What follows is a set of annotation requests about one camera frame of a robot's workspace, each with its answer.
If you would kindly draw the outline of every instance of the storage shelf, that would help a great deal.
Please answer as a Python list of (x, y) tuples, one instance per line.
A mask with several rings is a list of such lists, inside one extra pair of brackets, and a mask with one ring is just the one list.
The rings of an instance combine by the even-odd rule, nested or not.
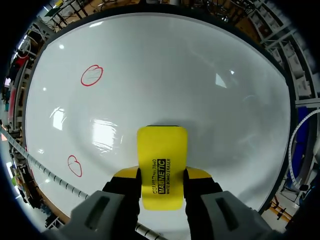
[(255, 22), (253, 21), (252, 17), (249, 17), (249, 19), (251, 20), (253, 27), (254, 27), (255, 30), (257, 31), (260, 40), (262, 41), (262, 40), (264, 39), (264, 37), (262, 36), (261, 32), (259, 31), (258, 26), (257, 26), (257, 25), (255, 24)]
[(277, 14), (271, 8), (268, 7), (268, 5), (265, 2), (262, 3), (260, 8), (264, 8), (268, 13), (270, 13), (270, 15), (274, 18), (274, 20), (279, 24), (280, 27), (284, 25), (282, 20), (277, 16)]
[(297, 41), (295, 40), (293, 35), (291, 35), (289, 37), (289, 41), (291, 42), (293, 49), (296, 52), (296, 55), (297, 55), (299, 62), (302, 66), (302, 69), (304, 70), (305, 78), (307, 79), (307, 81), (310, 84), (311, 94), (313, 95), (313, 98), (316, 99), (316, 98), (318, 98), (318, 93), (316, 91), (314, 79), (312, 77), (313, 73), (312, 73), (310, 65), (307, 61), (307, 58), (304, 54), (304, 51), (302, 50), (300, 45), (297, 43)]

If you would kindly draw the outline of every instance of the red circle drawing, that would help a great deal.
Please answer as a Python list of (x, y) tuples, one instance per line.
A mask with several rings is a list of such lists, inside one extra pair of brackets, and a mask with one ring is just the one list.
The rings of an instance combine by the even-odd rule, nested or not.
[(78, 162), (77, 158), (74, 155), (70, 155), (68, 157), (68, 167), (71, 170), (71, 172), (74, 173), (77, 177), (82, 177), (82, 167), (80, 162)]
[(90, 87), (96, 84), (102, 77), (104, 69), (99, 65), (92, 65), (88, 67), (81, 76), (81, 84)]

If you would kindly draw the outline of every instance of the metal shelf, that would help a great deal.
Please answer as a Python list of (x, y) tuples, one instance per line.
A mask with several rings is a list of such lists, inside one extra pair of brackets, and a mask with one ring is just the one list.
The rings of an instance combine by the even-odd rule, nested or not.
[(291, 69), (291, 66), (289, 64), (289, 59), (285, 53), (285, 47), (284, 45), (282, 44), (282, 42), (279, 42), (279, 45), (280, 45), (280, 48), (278, 49), (279, 51), (279, 54), (282, 58), (282, 62), (283, 62), (283, 66), (284, 66), (284, 70), (289, 73), (289, 76), (291, 76), (291, 80), (293, 82), (293, 86), (294, 86), (294, 93), (295, 93), (295, 100), (299, 100), (299, 94), (298, 94), (298, 89), (296, 87), (296, 83), (295, 83), (295, 80), (296, 80), (296, 76), (294, 75), (292, 69)]
[(271, 27), (271, 25), (267, 22), (267, 20), (265, 19), (265, 17), (261, 14), (261, 12), (259, 12), (257, 9), (254, 11), (255, 14), (258, 15), (258, 18), (260, 18), (262, 20), (262, 22), (267, 25), (267, 27), (270, 29), (271, 34), (273, 33), (273, 29)]
[(305, 78), (310, 84), (311, 94), (314, 95), (313, 96), (314, 99), (317, 99), (318, 93), (316, 91), (314, 79), (312, 77), (313, 74), (312, 74), (310, 65), (307, 61), (307, 58), (304, 54), (304, 51), (301, 49), (300, 45), (297, 43), (297, 41), (295, 40), (293, 35), (289, 36), (289, 41), (291, 42), (293, 49), (299, 59), (301, 66), (302, 66), (302, 69), (304, 70)]
[(268, 5), (265, 2), (262, 3), (260, 8), (264, 8), (268, 13), (270, 13), (270, 15), (274, 18), (274, 20), (279, 24), (280, 27), (284, 25), (282, 20), (277, 16), (277, 14), (271, 8), (268, 7)]
[(255, 22), (253, 21), (252, 17), (249, 17), (249, 19), (251, 20), (252, 25), (254, 26), (255, 30), (257, 31), (260, 40), (262, 41), (262, 40), (264, 39), (264, 37), (262, 36), (261, 32), (259, 31), (258, 26), (257, 26), (257, 25), (255, 24)]

